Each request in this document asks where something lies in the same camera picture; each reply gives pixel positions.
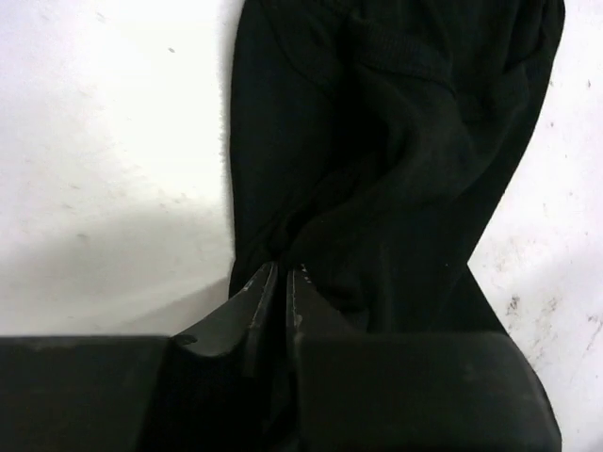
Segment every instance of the white backdrop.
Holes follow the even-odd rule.
[[[0,334],[176,333],[225,300],[241,3],[0,3]],[[545,109],[471,262],[569,452],[603,450],[602,40],[603,1],[568,0]]]

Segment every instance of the scuff mark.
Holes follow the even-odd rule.
[[[590,315],[588,317],[588,321],[590,323],[596,323],[597,325],[596,325],[596,330],[593,333],[593,335],[591,336],[591,340],[589,341],[588,346],[586,346],[585,351],[591,351],[591,349],[595,345],[596,337],[601,333],[601,330],[603,330],[603,320],[601,320],[598,316]]]

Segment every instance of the black textile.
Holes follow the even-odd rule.
[[[562,0],[247,0],[231,293],[277,260],[368,331],[501,329],[477,286],[481,317],[454,291],[474,283],[563,18]]]

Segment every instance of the white surface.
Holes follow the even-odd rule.
[[[168,332],[224,301],[241,0],[0,4],[0,333]],[[567,2],[527,156],[471,267],[603,450],[603,2]]]

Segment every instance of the dust speck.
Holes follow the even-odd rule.
[[[511,297],[511,301],[509,301],[509,304],[507,305],[507,315],[516,315],[517,314],[517,308],[519,307],[519,301],[521,301],[521,298],[518,295],[513,295]]]

